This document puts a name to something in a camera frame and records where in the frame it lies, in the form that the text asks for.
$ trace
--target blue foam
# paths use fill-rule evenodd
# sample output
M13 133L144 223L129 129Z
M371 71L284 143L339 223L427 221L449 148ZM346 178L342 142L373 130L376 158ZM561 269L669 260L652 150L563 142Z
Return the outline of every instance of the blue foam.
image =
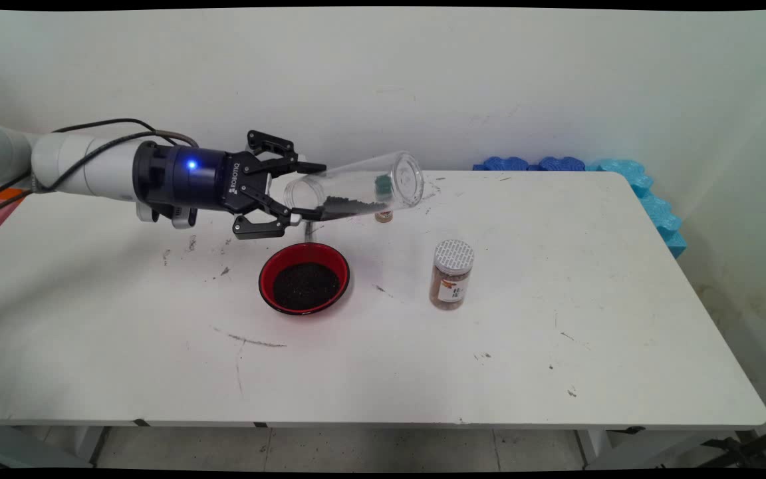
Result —
M528 170L528 162L515 156L505 158L504 160L493 156L484 160L483 165L490 172L524 172L524 170Z
M670 212L672 205L668 201L658 198L652 192L647 192L640 199L640 203L644 206L644 210L646 210L654 226L658 229L660 237L664 240L669 240L678 233L678 228L682 226L682 221L681 218Z
M594 172L614 172L625 176L638 198L644 197L652 187L652 179L644 175L644 166L633 160L601 160Z
M688 248L688 243L684 240L682 234L676 231L672 238L666 240L666 247L670 249L672 257L678 258Z
M547 156L540 161L540 167L546 172L584 172L584 162L571 156L565 156L560 160Z

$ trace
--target clear plastic jar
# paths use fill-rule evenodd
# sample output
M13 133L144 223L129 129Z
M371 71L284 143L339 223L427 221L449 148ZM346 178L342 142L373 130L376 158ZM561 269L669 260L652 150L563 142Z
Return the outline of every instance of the clear plastic jar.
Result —
M322 208L321 221L329 221L412 208L422 201L424 188L416 159L408 152L393 152L289 182L285 203L289 208Z
M431 275L431 303L438 309L457 309L465 299L475 252L459 239L447 239L434 250Z

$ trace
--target dark soil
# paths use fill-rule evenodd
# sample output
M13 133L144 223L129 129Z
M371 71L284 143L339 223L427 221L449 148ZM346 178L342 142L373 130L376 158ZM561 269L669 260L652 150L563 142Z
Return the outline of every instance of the dark soil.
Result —
M313 309L338 292L338 276L318 263L286 267L274 279L274 301L286 309Z
M324 212L321 220L327 221L382 212L382 210L386 209L386 203L364 203L358 200L341 198L340 196L328 196L327 200L324 201L323 208Z

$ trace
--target black soil in bowl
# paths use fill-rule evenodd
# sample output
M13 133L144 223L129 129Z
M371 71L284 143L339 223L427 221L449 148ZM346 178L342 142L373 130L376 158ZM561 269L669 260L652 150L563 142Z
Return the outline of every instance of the black soil in bowl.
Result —
M329 267L318 263L295 264L274 278L274 301L285 309L313 309L327 303L338 288L338 276Z

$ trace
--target dirt stain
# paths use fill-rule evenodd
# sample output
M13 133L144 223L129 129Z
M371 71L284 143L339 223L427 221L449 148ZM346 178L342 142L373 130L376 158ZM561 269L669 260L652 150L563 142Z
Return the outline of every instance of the dirt stain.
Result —
M374 287L377 288L377 291L383 292L383 293L386 294L386 296L391 297L392 299L395 299L394 296L389 294L385 289L381 288L380 286L374 285Z

